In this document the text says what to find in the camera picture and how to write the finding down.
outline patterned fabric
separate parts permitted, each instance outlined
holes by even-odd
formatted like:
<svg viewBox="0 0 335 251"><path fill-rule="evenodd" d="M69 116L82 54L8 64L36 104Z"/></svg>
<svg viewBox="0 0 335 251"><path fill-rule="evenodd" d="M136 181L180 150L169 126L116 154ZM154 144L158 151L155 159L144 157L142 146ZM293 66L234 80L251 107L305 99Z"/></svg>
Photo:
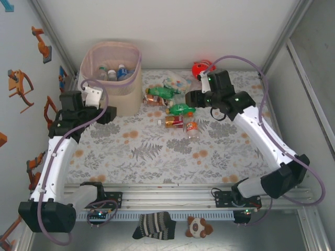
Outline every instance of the patterned fabric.
<svg viewBox="0 0 335 251"><path fill-rule="evenodd" d="M174 73L191 81L191 90L201 88L190 71ZM142 74L143 91L162 85L168 77L167 71ZM263 92L257 72L229 74L236 92L245 90L259 106ZM216 110L213 115L222 118ZM164 107L142 104L132 117L117 117L107 125L91 125L82 133L66 182L208 184L237 182L267 172L263 155L248 135L228 118L222 122L213 119L210 108L197 108L195 113L201 133L197 142L188 140L184 129L158 126L158 119L165 116ZM271 125L267 107L263 116Z"/></svg>
<svg viewBox="0 0 335 251"><path fill-rule="evenodd" d="M137 228L132 237L141 239L150 237L155 239L174 239L176 222L172 221L168 212L141 214Z"/></svg>

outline plastic basket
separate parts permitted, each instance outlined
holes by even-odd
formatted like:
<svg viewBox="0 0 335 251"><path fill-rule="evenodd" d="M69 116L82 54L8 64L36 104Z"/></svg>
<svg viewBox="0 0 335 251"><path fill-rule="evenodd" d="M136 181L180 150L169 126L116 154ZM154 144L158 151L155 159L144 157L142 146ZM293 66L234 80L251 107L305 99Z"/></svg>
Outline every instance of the plastic basket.
<svg viewBox="0 0 335 251"><path fill-rule="evenodd" d="M109 70L117 71L120 64L130 70L135 69L134 74L124 81L100 81L106 87L108 105L117 107L117 115L132 116L139 111L142 103L141 60L141 52L130 43L101 42L87 52L80 74L83 79L94 78L102 64L107 65Z"/></svg>

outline striped sock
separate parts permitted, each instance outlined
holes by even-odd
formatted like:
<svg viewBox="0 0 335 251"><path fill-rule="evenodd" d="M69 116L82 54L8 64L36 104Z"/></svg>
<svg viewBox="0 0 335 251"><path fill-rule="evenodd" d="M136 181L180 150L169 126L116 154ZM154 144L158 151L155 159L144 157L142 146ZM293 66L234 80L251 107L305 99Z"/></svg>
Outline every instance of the striped sock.
<svg viewBox="0 0 335 251"><path fill-rule="evenodd" d="M145 236L163 232L171 225L171 222L172 221L168 212L141 214L138 227L135 229L132 237L134 239L141 239Z"/></svg>
<svg viewBox="0 0 335 251"><path fill-rule="evenodd" d="M169 227L166 230L154 234L149 234L148 237L163 240L174 239L175 228L176 228L176 222L171 220Z"/></svg>

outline plush toy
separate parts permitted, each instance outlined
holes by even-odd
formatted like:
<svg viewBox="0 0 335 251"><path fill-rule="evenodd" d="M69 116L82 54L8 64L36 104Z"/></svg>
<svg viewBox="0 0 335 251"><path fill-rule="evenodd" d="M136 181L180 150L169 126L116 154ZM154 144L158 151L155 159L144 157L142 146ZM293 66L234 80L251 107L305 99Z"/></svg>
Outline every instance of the plush toy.
<svg viewBox="0 0 335 251"><path fill-rule="evenodd" d="M189 216L187 218L189 229L186 231L187 237L205 238L213 232L211 225L207 224L204 218L194 218Z"/></svg>

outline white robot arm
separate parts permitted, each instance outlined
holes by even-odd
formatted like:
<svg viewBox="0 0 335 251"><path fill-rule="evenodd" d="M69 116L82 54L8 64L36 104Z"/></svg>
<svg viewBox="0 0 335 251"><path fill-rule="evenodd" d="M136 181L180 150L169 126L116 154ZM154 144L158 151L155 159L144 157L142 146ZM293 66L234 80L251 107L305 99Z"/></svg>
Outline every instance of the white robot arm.
<svg viewBox="0 0 335 251"><path fill-rule="evenodd" d="M85 87L85 92L87 93L85 102L82 100L80 91L65 92L60 95L62 110L57 113L49 129L48 155L40 181L29 201L21 202L18 210L33 232L42 231L37 213L40 199L42 203L40 215L46 231L64 233L69 233L73 229L77 213L92 202L106 199L101 182L84 182L75 193L64 197L66 175L81 133L88 126L89 121L97 118L103 111L99 108L102 90L96 87ZM113 121L115 117L116 108L107 107L97 122L106 124ZM70 133L69 137L63 139L67 133Z"/></svg>
<svg viewBox="0 0 335 251"><path fill-rule="evenodd" d="M309 165L306 155L297 156L262 119L269 134L285 152L282 152L261 128L259 110L246 92L235 93L227 71L215 70L200 73L202 90L186 94L190 107L220 109L236 125L242 128L256 144L269 165L270 173L262 177L247 178L232 186L232 200L236 205L245 204L253 196L269 195L277 199L303 181L306 169L286 154Z"/></svg>

